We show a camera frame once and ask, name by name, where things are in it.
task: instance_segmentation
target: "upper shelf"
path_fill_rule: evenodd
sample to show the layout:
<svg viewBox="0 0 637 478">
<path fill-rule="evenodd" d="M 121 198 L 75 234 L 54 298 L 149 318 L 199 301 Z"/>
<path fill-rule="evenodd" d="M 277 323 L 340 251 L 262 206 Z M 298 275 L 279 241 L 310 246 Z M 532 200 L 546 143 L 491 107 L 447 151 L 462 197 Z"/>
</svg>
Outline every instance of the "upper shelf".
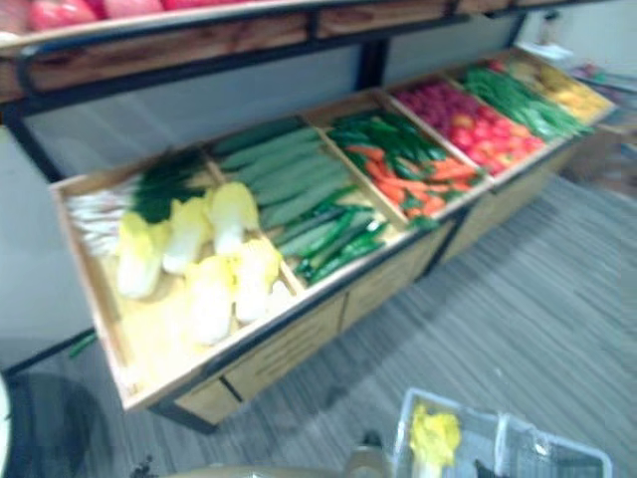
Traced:
<svg viewBox="0 0 637 478">
<path fill-rule="evenodd" d="M 465 14 L 508 14 L 554 3 L 261 0 L 104 20 L 2 41 L 5 36 L 0 39 L 0 103 L 96 84 L 101 87 L 94 89 L 94 94 L 104 96 L 457 23 L 467 20 Z M 558 3 L 577 5 L 582 0 Z M 150 78 L 149 73 L 158 75 Z M 132 77 L 139 81 L 130 81 Z M 125 81 L 118 84 L 116 79 Z M 64 104 L 78 97 L 69 95 Z"/>
</svg>

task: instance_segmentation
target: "cabinet door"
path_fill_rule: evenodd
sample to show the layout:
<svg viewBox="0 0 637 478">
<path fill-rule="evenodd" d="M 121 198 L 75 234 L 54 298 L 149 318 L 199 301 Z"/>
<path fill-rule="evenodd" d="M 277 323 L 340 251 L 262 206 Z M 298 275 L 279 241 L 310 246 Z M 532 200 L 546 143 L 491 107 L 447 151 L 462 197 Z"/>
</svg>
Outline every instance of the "cabinet door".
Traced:
<svg viewBox="0 0 637 478">
<path fill-rule="evenodd" d="M 240 405 L 239 400 L 217 377 L 198 384 L 177 398 L 175 403 L 213 425 L 219 423 Z"/>
<path fill-rule="evenodd" d="M 328 299 L 232 366 L 227 380 L 244 399 L 307 359 L 338 332 L 344 294 Z"/>
<path fill-rule="evenodd" d="M 448 221 L 407 250 L 387 259 L 358 279 L 349 288 L 341 329 L 348 329 L 419 277 L 429 265 L 452 226 L 453 222 Z"/>
<path fill-rule="evenodd" d="M 542 165 L 503 186 L 502 189 L 485 194 L 469 212 L 441 262 L 446 262 L 461 253 L 531 202 L 546 186 L 550 174 L 550 169 Z"/>
</svg>

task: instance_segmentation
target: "yellow item in basket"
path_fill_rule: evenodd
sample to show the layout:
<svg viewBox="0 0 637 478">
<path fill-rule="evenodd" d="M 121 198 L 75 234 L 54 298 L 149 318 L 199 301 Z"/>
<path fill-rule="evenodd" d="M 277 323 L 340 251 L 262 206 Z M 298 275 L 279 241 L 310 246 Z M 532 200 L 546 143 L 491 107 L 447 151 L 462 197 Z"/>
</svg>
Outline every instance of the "yellow item in basket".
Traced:
<svg viewBox="0 0 637 478">
<path fill-rule="evenodd" d="M 166 272 L 183 274 L 189 264 L 198 260 L 201 246 L 212 235 L 205 210 L 205 198 L 193 197 L 186 202 L 172 200 L 171 236 L 163 254 L 163 268 Z"/>
<path fill-rule="evenodd" d="M 445 466 L 454 465 L 462 434 L 458 418 L 451 413 L 427 413 L 419 404 L 414 409 L 409 446 L 414 453 L 413 476 L 440 478 Z"/>
<path fill-rule="evenodd" d="M 131 299 L 149 296 L 161 274 L 161 258 L 170 228 L 166 221 L 148 224 L 135 212 L 119 222 L 117 290 Z"/>
<path fill-rule="evenodd" d="M 268 311 L 282 257 L 265 239 L 253 239 L 241 246 L 235 260 L 237 320 L 250 324 Z"/>
<path fill-rule="evenodd" d="M 215 252 L 232 254 L 243 244 L 246 230 L 259 228 L 257 203 L 241 182 L 222 185 L 207 198 L 208 219 L 214 228 Z"/>
<path fill-rule="evenodd" d="M 190 319 L 195 340 L 213 345 L 230 334 L 234 274 L 232 259 L 211 256 L 186 268 Z"/>
</svg>

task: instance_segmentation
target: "white wall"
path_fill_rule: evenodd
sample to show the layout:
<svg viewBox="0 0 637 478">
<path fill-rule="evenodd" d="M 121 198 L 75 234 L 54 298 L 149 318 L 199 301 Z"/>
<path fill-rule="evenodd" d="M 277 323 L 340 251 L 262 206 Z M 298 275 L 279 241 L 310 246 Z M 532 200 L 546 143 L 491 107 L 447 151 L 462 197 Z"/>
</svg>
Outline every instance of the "white wall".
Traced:
<svg viewBox="0 0 637 478">
<path fill-rule="evenodd" d="M 512 19 L 481 18 L 398 38 L 387 78 L 501 49 L 511 26 Z M 90 172 L 345 96 L 357 63 L 358 49 L 345 48 L 74 106 L 29 125 L 66 174 Z M 91 319 L 45 181 L 0 137 L 0 367 L 6 367 L 90 327 Z"/>
<path fill-rule="evenodd" d="M 593 63 L 610 73 L 637 77 L 637 0 L 614 0 L 559 10 L 558 44 L 574 53 L 573 63 Z M 537 39 L 543 13 L 533 13 L 521 40 Z"/>
</svg>

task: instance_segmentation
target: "striped carpet floor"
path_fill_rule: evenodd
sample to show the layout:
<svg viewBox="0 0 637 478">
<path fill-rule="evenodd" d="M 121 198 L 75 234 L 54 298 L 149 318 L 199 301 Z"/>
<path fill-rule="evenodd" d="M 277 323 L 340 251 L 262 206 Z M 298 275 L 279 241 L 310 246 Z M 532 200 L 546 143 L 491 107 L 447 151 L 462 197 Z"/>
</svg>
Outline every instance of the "striped carpet floor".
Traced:
<svg viewBox="0 0 637 478">
<path fill-rule="evenodd" d="M 392 444 L 410 386 L 508 410 L 637 476 L 637 203 L 554 179 L 471 250 L 224 421 L 211 436 L 124 414 L 102 351 L 11 380 L 9 476 L 164 476 L 208 463 L 340 468 L 369 428 Z"/>
</svg>

